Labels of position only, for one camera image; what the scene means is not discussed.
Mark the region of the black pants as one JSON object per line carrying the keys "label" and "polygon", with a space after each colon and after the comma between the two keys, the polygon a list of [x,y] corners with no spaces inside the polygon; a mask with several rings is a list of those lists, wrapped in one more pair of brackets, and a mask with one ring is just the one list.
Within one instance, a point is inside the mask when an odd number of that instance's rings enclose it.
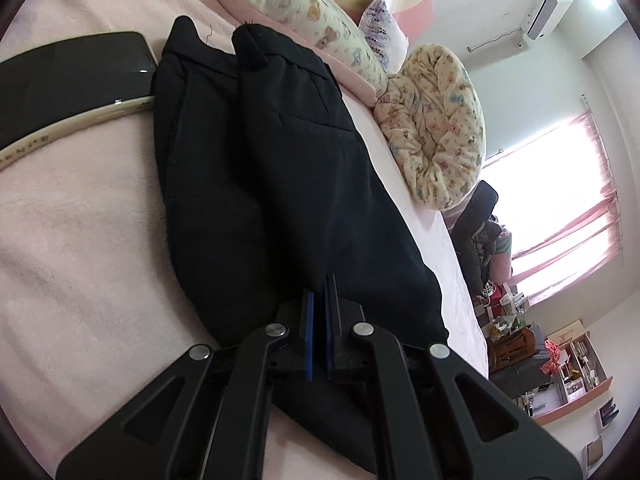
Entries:
{"label": "black pants", "polygon": [[326,377],[324,285],[401,344],[448,333],[442,292],[372,166],[341,88],[311,50],[245,24],[232,52],[176,18],[153,76],[154,145],[171,265],[221,350],[314,295],[312,376],[271,404],[374,472],[368,424]]}

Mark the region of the cluttered pink shelf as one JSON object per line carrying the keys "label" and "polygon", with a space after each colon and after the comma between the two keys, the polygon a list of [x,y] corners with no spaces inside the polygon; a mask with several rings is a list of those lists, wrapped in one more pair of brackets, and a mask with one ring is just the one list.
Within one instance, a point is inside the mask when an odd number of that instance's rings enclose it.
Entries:
{"label": "cluttered pink shelf", "polygon": [[487,341],[489,379],[538,424],[555,422],[612,386],[581,320],[546,336],[526,320],[524,295],[491,282],[473,302]]}

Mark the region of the pink fleece bed blanket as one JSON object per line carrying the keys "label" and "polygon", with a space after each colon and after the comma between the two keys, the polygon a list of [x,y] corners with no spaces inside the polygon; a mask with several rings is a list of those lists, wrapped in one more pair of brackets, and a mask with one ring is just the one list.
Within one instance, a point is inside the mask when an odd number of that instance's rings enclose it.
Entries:
{"label": "pink fleece bed blanket", "polygon": [[[180,15],[230,49],[218,0],[26,0],[1,54],[109,30],[160,51]],[[1,174],[1,405],[47,472],[206,339],[168,260],[152,136],[150,114],[118,118]]]}

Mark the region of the pile of dark clothes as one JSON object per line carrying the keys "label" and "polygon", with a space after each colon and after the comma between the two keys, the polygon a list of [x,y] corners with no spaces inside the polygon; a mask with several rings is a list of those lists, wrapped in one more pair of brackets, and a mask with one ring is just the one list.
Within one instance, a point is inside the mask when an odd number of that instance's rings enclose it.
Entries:
{"label": "pile of dark clothes", "polygon": [[454,251],[470,296],[483,295],[489,281],[489,266],[497,252],[503,227],[492,215],[498,203],[496,190],[480,180],[470,200],[450,231]]}

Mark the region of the pink window curtain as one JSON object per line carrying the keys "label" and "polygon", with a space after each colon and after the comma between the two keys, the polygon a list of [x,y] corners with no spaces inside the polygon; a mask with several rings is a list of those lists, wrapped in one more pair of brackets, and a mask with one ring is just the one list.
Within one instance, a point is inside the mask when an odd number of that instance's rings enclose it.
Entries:
{"label": "pink window curtain", "polygon": [[494,215],[511,233],[509,285],[539,304],[623,250],[620,201],[591,110],[488,159]]}

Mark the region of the round bear print cushion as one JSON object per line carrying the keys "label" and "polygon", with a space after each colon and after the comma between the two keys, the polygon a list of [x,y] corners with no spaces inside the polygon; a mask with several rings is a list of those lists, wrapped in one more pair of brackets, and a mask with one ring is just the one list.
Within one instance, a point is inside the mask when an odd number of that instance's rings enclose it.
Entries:
{"label": "round bear print cushion", "polygon": [[480,180],[486,127],[471,78],[451,50],[416,48],[388,77],[374,118],[412,197],[446,211]]}

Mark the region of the long bear print pillow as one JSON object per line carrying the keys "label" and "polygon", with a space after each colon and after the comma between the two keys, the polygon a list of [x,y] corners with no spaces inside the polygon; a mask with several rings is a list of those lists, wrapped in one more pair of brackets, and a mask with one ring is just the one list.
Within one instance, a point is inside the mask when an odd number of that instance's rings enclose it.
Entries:
{"label": "long bear print pillow", "polygon": [[385,70],[362,31],[334,0],[236,0],[244,18],[265,22],[311,48],[341,84],[369,104],[387,88]]}

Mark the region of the white wall air conditioner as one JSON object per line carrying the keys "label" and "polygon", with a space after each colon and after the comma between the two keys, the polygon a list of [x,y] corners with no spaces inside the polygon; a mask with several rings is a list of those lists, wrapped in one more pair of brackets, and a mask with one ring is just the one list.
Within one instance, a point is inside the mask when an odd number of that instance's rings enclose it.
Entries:
{"label": "white wall air conditioner", "polygon": [[532,0],[521,22],[524,36],[535,41],[550,35],[573,0]]}

